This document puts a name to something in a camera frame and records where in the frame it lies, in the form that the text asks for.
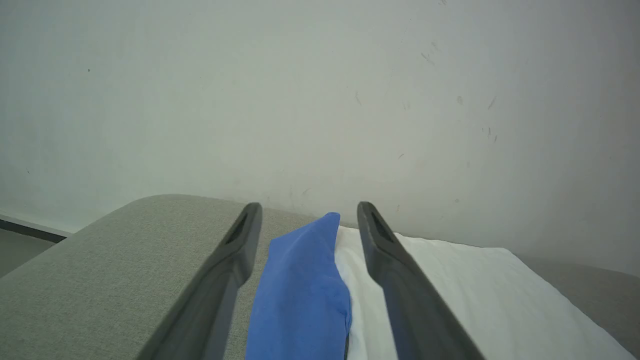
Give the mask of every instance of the white cloth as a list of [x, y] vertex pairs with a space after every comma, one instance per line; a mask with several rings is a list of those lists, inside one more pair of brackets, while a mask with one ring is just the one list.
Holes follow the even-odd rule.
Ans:
[[[396, 236], [487, 360], [634, 358], [508, 250]], [[348, 360], [397, 359], [357, 229], [339, 227], [335, 263], [351, 295]]]

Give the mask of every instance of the fabric fold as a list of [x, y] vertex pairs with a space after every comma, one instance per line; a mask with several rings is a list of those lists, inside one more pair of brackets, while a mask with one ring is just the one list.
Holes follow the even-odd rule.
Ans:
[[351, 303], [334, 260], [339, 224], [328, 213], [271, 241], [246, 359], [344, 359]]

